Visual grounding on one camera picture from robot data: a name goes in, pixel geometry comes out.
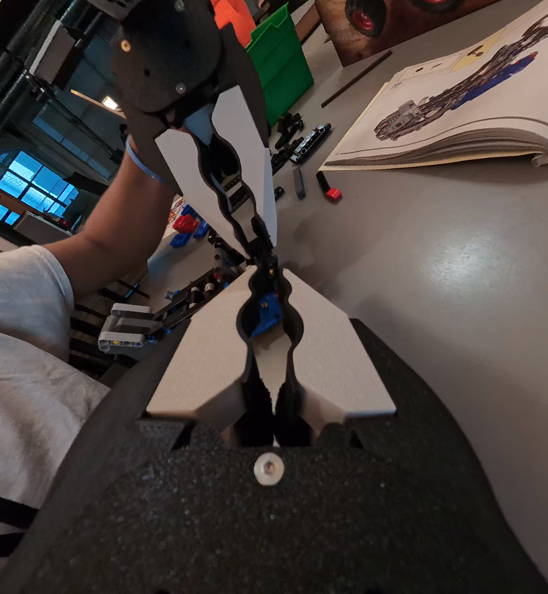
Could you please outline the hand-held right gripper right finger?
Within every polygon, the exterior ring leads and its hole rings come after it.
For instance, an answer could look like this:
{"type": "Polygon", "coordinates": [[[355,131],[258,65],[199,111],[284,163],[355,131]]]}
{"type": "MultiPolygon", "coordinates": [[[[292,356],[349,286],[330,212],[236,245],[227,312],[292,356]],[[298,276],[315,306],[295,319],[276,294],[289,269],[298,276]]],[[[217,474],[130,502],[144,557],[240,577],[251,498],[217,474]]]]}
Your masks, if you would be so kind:
{"type": "Polygon", "coordinates": [[[279,298],[291,344],[278,437],[318,437],[330,424],[394,415],[397,406],[349,316],[286,269],[279,298]]]}

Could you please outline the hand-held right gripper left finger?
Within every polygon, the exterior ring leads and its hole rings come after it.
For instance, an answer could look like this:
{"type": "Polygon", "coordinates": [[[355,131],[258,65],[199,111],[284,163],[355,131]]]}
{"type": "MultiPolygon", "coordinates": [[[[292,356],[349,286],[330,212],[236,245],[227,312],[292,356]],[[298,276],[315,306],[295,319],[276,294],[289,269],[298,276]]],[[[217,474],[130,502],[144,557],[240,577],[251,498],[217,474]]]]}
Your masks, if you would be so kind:
{"type": "Polygon", "coordinates": [[[257,445],[258,429],[249,427],[242,387],[251,369],[250,348],[238,329],[238,316],[252,296],[249,282],[256,270],[255,265],[247,266],[189,319],[146,406],[149,417],[208,424],[230,444],[257,445]]]}

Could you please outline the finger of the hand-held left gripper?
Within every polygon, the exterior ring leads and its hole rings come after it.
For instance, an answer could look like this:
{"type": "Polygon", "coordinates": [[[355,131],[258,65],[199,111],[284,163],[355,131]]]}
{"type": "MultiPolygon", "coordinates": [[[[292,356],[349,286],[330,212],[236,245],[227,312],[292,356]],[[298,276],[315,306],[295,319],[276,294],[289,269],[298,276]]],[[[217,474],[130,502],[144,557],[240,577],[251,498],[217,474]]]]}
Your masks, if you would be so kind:
{"type": "Polygon", "coordinates": [[[263,143],[239,85],[219,95],[212,112],[212,125],[237,155],[241,179],[253,194],[257,215],[265,224],[267,237],[275,247],[278,219],[270,149],[263,143]]]}
{"type": "MultiPolygon", "coordinates": [[[[217,133],[214,137],[223,141],[233,152],[230,145],[217,133]]],[[[216,182],[215,174],[210,172],[208,148],[192,133],[173,128],[161,134],[156,143],[182,191],[183,198],[230,247],[244,258],[255,258],[255,247],[246,236],[243,226],[234,218],[223,186],[216,182]]],[[[234,152],[233,156],[241,173],[234,152]]],[[[253,194],[242,179],[241,187],[255,208],[253,194]]]]}

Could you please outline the black blue toy truck chassis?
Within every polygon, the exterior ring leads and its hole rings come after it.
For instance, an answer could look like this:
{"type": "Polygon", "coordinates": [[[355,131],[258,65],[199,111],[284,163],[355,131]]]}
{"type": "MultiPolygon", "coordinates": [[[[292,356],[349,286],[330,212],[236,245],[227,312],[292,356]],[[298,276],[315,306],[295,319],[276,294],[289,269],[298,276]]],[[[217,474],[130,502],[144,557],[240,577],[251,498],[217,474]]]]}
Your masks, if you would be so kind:
{"type": "Polygon", "coordinates": [[[167,303],[150,307],[115,303],[100,331],[103,353],[141,360],[176,330],[186,330],[182,347],[196,355],[240,356],[250,338],[282,321],[278,256],[258,240],[245,267],[218,247],[212,267],[183,289],[166,294],[167,303]]]}

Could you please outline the toy truck set box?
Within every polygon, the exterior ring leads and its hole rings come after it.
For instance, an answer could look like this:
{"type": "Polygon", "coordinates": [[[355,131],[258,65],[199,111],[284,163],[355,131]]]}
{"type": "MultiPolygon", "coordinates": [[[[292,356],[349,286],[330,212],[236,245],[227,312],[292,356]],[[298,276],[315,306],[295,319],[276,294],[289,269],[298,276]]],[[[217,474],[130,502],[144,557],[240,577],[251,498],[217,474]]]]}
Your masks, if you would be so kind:
{"type": "Polygon", "coordinates": [[[315,1],[343,67],[480,10],[494,1],[315,1]]]}

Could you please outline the colourful sticker sheet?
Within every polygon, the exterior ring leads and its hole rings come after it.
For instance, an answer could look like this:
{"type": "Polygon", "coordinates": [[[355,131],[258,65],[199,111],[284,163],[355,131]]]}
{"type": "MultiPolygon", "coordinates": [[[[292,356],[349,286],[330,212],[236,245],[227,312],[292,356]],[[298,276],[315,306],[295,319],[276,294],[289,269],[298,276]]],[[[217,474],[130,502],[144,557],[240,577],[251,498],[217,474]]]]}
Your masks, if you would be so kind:
{"type": "Polygon", "coordinates": [[[185,199],[179,195],[175,195],[168,216],[168,226],[173,226],[175,221],[181,216],[191,216],[193,219],[197,218],[195,211],[189,204],[187,204],[185,199]]]}

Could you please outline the blue wristband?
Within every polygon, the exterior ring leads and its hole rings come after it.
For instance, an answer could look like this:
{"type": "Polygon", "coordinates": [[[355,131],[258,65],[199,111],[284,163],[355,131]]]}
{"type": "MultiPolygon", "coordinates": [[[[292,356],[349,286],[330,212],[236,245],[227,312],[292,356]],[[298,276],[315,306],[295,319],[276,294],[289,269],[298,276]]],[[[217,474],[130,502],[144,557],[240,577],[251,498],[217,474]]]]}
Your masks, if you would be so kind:
{"type": "Polygon", "coordinates": [[[125,141],[125,146],[126,146],[126,152],[129,155],[130,159],[133,161],[133,163],[137,166],[137,168],[144,173],[146,176],[152,178],[153,180],[162,183],[163,185],[166,185],[166,182],[163,178],[161,178],[158,174],[154,173],[149,167],[147,167],[139,158],[133,143],[132,143],[132,136],[130,134],[128,134],[126,141],[125,141]]]}

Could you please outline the pile of black toy beams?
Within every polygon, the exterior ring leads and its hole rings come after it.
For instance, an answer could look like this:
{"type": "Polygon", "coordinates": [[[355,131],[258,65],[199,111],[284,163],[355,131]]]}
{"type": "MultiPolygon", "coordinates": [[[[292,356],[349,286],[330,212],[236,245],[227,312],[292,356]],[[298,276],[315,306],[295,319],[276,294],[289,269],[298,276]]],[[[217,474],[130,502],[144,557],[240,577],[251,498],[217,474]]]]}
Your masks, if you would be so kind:
{"type": "Polygon", "coordinates": [[[293,166],[303,165],[318,151],[332,131],[331,123],[323,123],[309,131],[306,136],[297,136],[305,127],[299,114],[287,114],[279,124],[282,125],[282,131],[270,156],[272,174],[277,174],[287,162],[293,166]]]}

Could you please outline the orange plastic bin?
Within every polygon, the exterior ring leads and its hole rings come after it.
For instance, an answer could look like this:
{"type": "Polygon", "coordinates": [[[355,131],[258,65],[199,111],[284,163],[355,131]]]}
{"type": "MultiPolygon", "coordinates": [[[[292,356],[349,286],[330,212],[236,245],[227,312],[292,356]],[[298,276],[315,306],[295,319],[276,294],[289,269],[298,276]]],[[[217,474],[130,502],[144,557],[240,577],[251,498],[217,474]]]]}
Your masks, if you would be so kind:
{"type": "Polygon", "coordinates": [[[211,4],[219,29],[232,24],[237,40],[246,48],[251,43],[251,34],[256,28],[247,3],[245,1],[211,1],[211,4]]]}

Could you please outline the green plastic bin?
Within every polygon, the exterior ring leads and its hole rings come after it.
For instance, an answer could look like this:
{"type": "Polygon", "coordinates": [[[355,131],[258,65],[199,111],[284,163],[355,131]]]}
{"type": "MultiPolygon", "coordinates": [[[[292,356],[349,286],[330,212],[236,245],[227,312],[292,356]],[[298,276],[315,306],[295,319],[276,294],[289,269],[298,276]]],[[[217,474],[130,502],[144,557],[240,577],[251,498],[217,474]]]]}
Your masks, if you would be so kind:
{"type": "Polygon", "coordinates": [[[260,79],[268,124],[274,128],[314,83],[288,3],[256,26],[246,51],[260,79]]]}

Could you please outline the black and red toy piece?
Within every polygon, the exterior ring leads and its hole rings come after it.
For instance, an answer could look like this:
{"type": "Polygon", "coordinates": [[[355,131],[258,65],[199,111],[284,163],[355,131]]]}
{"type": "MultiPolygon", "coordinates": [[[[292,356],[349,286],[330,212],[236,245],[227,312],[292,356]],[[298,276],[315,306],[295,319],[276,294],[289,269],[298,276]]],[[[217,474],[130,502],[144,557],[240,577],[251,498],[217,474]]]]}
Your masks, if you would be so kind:
{"type": "Polygon", "coordinates": [[[340,192],[340,190],[330,185],[323,171],[317,171],[316,179],[322,193],[326,196],[326,198],[329,201],[331,201],[332,203],[336,203],[342,199],[343,195],[340,192]]]}

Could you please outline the long black toy axle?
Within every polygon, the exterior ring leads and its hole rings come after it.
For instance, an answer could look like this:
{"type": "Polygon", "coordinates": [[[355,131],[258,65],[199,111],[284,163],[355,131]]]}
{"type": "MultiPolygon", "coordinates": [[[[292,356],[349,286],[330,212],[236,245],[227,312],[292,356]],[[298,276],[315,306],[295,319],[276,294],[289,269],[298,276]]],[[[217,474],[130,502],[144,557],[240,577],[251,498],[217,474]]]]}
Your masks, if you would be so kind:
{"type": "Polygon", "coordinates": [[[385,51],[385,53],[383,53],[382,55],[380,55],[375,61],[371,62],[368,66],[366,66],[363,70],[361,70],[357,75],[355,75],[353,78],[351,78],[350,80],[348,80],[344,85],[340,86],[332,95],[330,95],[328,98],[326,98],[321,103],[321,108],[327,107],[327,105],[329,105],[331,102],[333,102],[334,100],[336,100],[340,95],[342,95],[343,93],[345,93],[345,91],[347,91],[349,88],[351,88],[357,82],[359,82],[359,80],[361,80],[362,78],[364,78],[372,70],[374,70],[381,63],[383,63],[385,60],[387,60],[387,58],[389,56],[391,56],[392,53],[393,53],[392,49],[389,49],[389,50],[385,51]]]}

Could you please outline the person in white shirt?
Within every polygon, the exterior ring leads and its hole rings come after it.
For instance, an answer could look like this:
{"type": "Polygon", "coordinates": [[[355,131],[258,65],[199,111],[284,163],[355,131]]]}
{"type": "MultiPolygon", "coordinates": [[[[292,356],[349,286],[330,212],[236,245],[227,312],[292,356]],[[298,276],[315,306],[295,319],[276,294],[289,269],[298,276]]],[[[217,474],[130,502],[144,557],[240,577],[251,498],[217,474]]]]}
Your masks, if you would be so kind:
{"type": "Polygon", "coordinates": [[[108,251],[72,237],[0,253],[0,498],[38,511],[108,392],[68,363],[75,300],[107,284],[108,251]]]}

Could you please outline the open instruction booklet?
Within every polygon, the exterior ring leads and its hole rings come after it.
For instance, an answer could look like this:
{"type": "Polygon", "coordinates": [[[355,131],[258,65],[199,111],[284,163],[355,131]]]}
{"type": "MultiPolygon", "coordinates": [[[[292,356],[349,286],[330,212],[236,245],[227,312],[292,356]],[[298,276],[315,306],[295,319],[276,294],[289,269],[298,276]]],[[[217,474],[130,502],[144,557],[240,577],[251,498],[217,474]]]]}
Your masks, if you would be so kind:
{"type": "Polygon", "coordinates": [[[320,170],[524,155],[548,164],[548,1],[476,45],[397,72],[320,170]]]}

